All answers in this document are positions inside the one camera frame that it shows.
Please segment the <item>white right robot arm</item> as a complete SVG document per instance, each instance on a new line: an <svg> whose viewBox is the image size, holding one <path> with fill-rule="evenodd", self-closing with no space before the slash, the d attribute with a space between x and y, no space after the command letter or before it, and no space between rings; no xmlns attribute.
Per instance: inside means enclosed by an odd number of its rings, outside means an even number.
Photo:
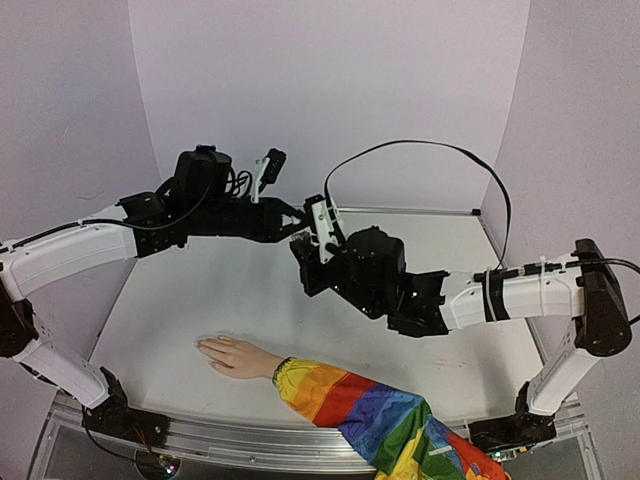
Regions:
<svg viewBox="0 0 640 480"><path fill-rule="evenodd" d="M331 290L369 319L384 317L400 335L441 336L524 319L542 347L542 323L564 321L556 348L542 349L543 366L520 388L513 413L470 424L472 443L485 452L553 439L565 399L601 359L631 344L639 321L629 316L614 272L638 265L605 257L591 239L557 259L471 273L410 273L403 242L377 227L341 243L303 232L290 249L308 296Z"/></svg>

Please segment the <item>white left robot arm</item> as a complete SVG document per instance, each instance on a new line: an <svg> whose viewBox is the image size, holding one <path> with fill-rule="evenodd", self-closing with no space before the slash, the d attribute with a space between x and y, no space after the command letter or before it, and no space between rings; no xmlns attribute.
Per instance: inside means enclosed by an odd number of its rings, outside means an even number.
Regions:
<svg viewBox="0 0 640 480"><path fill-rule="evenodd" d="M83 408L82 425L147 448L166 443L167 416L130 406L123 386L59 344L34 312L29 295L98 266L143 259L192 237L238 237L278 243L307 224L302 211L266 197L286 161L272 148L245 180L215 146L180 154L174 175L157 190L1 247L1 355L50 382Z"/></svg>

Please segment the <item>mannequin hand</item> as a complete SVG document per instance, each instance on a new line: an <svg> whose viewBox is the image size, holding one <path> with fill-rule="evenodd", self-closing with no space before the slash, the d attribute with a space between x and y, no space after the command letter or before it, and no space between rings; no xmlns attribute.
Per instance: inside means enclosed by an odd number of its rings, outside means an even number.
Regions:
<svg viewBox="0 0 640 480"><path fill-rule="evenodd" d="M217 336L196 341L218 373L234 379L271 379L284 358L244 340Z"/></svg>

